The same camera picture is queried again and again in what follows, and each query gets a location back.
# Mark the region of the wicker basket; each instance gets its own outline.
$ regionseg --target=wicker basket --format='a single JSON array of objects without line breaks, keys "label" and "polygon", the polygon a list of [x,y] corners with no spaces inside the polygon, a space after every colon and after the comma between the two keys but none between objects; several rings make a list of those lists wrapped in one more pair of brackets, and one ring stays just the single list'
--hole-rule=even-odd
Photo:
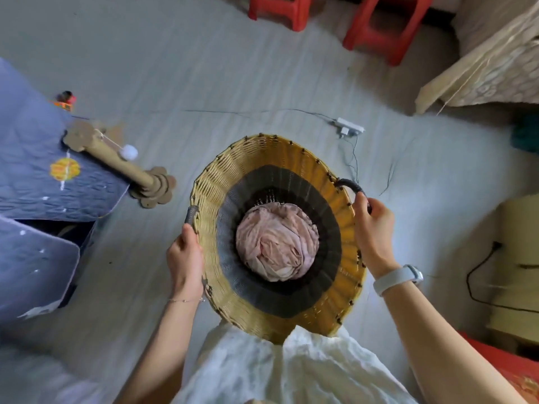
[{"label": "wicker basket", "polygon": [[[195,180],[193,225],[204,249],[208,299],[222,318],[247,333],[282,344],[296,325],[333,335],[359,296],[365,266],[354,242],[346,190],[308,150],[280,136],[231,144]],[[253,206],[298,205],[316,224],[320,247],[302,278],[267,282],[241,262],[236,228]]]}]

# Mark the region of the white power strip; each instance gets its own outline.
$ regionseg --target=white power strip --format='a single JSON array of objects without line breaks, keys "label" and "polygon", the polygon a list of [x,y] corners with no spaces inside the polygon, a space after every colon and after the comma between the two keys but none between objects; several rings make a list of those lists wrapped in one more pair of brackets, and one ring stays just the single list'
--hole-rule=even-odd
[{"label": "white power strip", "polygon": [[344,136],[356,136],[356,135],[359,135],[360,133],[365,132],[365,128],[359,125],[356,125],[355,123],[352,123],[351,121],[347,121],[346,119],[343,119],[342,117],[340,117],[339,119],[335,121],[335,125],[338,128],[341,128],[339,131],[339,137],[341,138]]}]

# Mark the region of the pink cloth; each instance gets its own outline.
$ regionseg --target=pink cloth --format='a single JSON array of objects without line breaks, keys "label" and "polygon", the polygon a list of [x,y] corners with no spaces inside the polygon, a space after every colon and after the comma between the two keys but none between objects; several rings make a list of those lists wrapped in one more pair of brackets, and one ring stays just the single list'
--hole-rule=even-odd
[{"label": "pink cloth", "polygon": [[301,278],[313,264],[318,246],[316,225],[294,204],[255,206],[236,231],[243,263],[270,282]]}]

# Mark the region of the red plastic stool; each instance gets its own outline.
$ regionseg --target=red plastic stool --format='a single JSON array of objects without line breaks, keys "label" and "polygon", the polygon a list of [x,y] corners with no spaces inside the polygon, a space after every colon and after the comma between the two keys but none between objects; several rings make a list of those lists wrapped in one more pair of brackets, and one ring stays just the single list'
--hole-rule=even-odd
[{"label": "red plastic stool", "polygon": [[292,31],[303,31],[309,19],[311,0],[251,0],[248,17],[251,20],[258,18],[258,13],[265,11],[277,15],[284,15],[292,20]]},{"label": "red plastic stool", "polygon": [[389,65],[396,66],[401,63],[406,54],[432,0],[384,0],[387,4],[398,5],[412,12],[406,28],[396,36],[381,33],[369,26],[369,20],[379,1],[363,0],[361,2],[342,45],[350,51],[356,45],[365,45],[385,55]]}]

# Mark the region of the floor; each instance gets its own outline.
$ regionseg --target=floor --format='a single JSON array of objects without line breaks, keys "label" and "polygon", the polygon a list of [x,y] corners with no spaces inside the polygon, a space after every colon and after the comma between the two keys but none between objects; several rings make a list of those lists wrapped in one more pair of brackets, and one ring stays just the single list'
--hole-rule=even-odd
[{"label": "floor", "polygon": [[[123,199],[84,256],[71,303],[11,326],[13,336],[114,395],[159,319],[170,287],[165,249],[179,233],[193,180],[215,155],[245,135],[279,134],[337,175],[355,176],[348,166],[355,141],[289,108],[365,127],[358,179],[396,214],[396,257],[425,272],[422,289],[450,323],[484,333],[488,308],[469,300],[464,275],[490,249],[496,206],[538,189],[539,158],[510,147],[504,106],[409,116],[418,89],[457,59],[451,34],[422,27],[402,64],[390,68],[341,46],[355,9],[342,1],[328,0],[301,33],[278,20],[251,21],[237,0],[7,3],[3,57],[47,96],[74,91],[76,114],[124,121],[138,163],[165,166],[179,183],[172,202],[154,210]],[[418,394],[391,318],[367,282],[345,326]],[[480,285],[478,293],[488,291]],[[187,375],[218,321],[202,303]]]}]

